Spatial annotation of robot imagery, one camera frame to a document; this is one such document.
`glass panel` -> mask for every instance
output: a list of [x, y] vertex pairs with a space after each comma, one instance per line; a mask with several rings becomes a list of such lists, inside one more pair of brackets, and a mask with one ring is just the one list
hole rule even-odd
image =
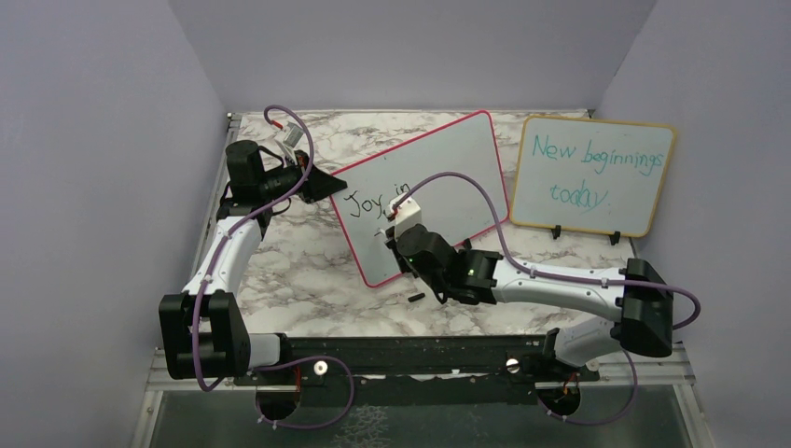
[[[627, 387], [583, 390], [575, 418], [616, 413]], [[602, 427], [575, 427], [547, 417], [538, 406], [360, 406], [332, 427], [316, 431], [257, 424], [253, 392], [165, 392], [155, 447], [689, 447], [669, 385], [642, 386], [631, 414]], [[340, 408], [300, 408], [294, 423], [318, 423]]]

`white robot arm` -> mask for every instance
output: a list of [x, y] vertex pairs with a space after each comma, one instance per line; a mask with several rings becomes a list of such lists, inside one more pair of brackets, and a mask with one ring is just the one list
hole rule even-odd
[[[391, 201], [391, 209], [399, 199]], [[594, 315], [550, 332], [554, 359], [567, 366], [581, 367], [621, 349], [649, 357], [671, 353], [673, 297], [618, 285], [627, 278], [664, 283], [644, 260], [630, 259], [626, 269], [586, 270], [516, 259], [522, 267], [518, 269], [498, 252], [474, 250], [469, 244], [460, 250], [450, 246], [423, 226], [420, 206], [412, 198], [400, 204], [391, 219], [393, 227], [385, 235], [401, 271], [423, 280], [442, 303], [524, 301]]]

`handwritten text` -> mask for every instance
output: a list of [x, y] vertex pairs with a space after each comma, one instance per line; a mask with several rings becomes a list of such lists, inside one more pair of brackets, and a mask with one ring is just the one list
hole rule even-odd
[[[402, 193], [406, 193], [407, 191], [409, 191], [409, 185], [407, 184], [401, 184], [401, 185], [394, 184], [394, 188], [395, 188], [395, 196], [398, 196]], [[366, 197], [362, 197], [365, 193], [360, 194], [359, 196], [361, 197], [358, 197], [357, 193], [359, 192], [360, 192], [359, 190], [355, 190], [354, 193], [343, 198], [345, 202], [352, 201], [354, 203], [353, 210], [349, 212], [349, 216], [361, 217], [367, 213], [376, 214], [376, 219], [387, 216], [388, 202], [385, 201], [384, 203], [382, 203], [382, 197], [384, 196], [384, 194], [380, 194], [377, 197], [366, 198]]]
[[588, 213], [590, 210], [598, 207], [607, 199], [610, 191], [607, 190], [604, 194], [600, 195], [599, 191], [592, 191], [585, 185], [585, 179], [582, 179], [582, 186], [577, 189], [567, 189], [555, 184], [549, 189], [549, 195], [552, 199], [561, 203], [568, 203], [584, 210], [580, 215]]
[[[571, 160], [577, 148], [576, 147], [558, 147], [549, 142], [549, 135], [545, 135], [542, 139], [536, 136], [533, 141], [533, 155], [543, 156], [554, 161]], [[609, 152], [606, 150], [593, 150], [593, 139], [588, 140], [585, 154], [579, 154], [577, 160], [582, 163], [590, 163], [593, 172], [600, 175], [609, 166], [630, 166], [637, 170], [638, 173], [649, 177], [654, 173], [654, 168], [659, 168], [664, 164], [664, 154], [643, 154], [640, 151], [634, 152], [618, 152], [611, 149]]]

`black marker writing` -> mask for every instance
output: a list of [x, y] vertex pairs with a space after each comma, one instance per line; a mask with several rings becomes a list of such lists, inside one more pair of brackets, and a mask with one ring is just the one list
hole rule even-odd
[[355, 190], [354, 193], [350, 194], [348, 197], [343, 198], [343, 200], [349, 201], [351, 199], [352, 201], [354, 201], [354, 203], [357, 204], [357, 214], [355, 215], [354, 213], [351, 213], [350, 215], [352, 215], [353, 217], [360, 217], [360, 203], [357, 201], [357, 199], [354, 198], [355, 194], [357, 194], [357, 190]]
[[[409, 191], [409, 184], [401, 184], [401, 185], [393, 184], [393, 186], [395, 187], [395, 195], [396, 196], [401, 195], [401, 194], [406, 193], [407, 191]], [[359, 192], [359, 190], [355, 190], [354, 193], [352, 193], [349, 196], [343, 198], [344, 201], [354, 201], [354, 205], [357, 206], [356, 213], [355, 212], [351, 212], [349, 214], [350, 216], [352, 216], [352, 217], [361, 217], [363, 215], [363, 212], [371, 212], [371, 213], [373, 213], [374, 210], [377, 210], [377, 212], [378, 212], [377, 216], [376, 216], [377, 219], [379, 219], [381, 217], [387, 217], [387, 205], [388, 205], [388, 203], [383, 203], [382, 202], [382, 197], [384, 196], [384, 194], [380, 194], [376, 198], [369, 198], [369, 199], [365, 199], [363, 202], [360, 202], [360, 201], [357, 200], [357, 198], [354, 197], [354, 195], [357, 194], [358, 192]]]

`whiteboard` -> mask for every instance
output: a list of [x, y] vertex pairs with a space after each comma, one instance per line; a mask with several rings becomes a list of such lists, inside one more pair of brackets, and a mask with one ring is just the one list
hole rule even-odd
[[[333, 173], [348, 184], [330, 200], [367, 286], [381, 286], [401, 274], [393, 253], [384, 245], [384, 236], [375, 235], [378, 229], [391, 226], [385, 217], [387, 204], [411, 186], [443, 171], [455, 171], [478, 181], [492, 197], [499, 220], [507, 219], [506, 187], [492, 117], [486, 111], [462, 117]], [[413, 197], [421, 206], [424, 226], [452, 245], [494, 225], [483, 197], [462, 179], [442, 177]]]
[[643, 236], [674, 140], [667, 125], [530, 117], [522, 128], [511, 221]]

